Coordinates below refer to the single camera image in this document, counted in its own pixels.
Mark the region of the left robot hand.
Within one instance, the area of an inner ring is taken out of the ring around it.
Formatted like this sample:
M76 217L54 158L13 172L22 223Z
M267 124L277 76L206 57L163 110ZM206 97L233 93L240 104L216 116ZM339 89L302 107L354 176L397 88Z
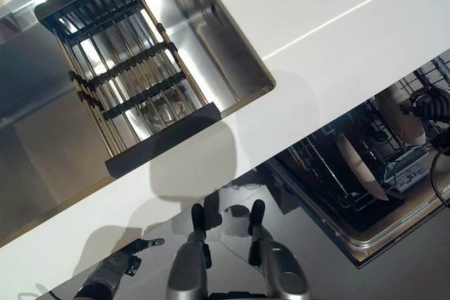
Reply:
M124 254L127 259L127 268L124 274L130 277L135 276L142 262L142 259L136 255L137 253L149 248L162 246L164 243L164 238L156 238L152 240L138 238L119 249L118 252Z

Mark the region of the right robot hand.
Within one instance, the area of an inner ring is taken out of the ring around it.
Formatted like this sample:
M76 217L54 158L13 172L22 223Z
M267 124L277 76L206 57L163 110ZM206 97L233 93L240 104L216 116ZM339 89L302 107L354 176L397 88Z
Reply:
M449 91L438 86L425 86L414 91L399 104L403 114L426 121L449 123Z

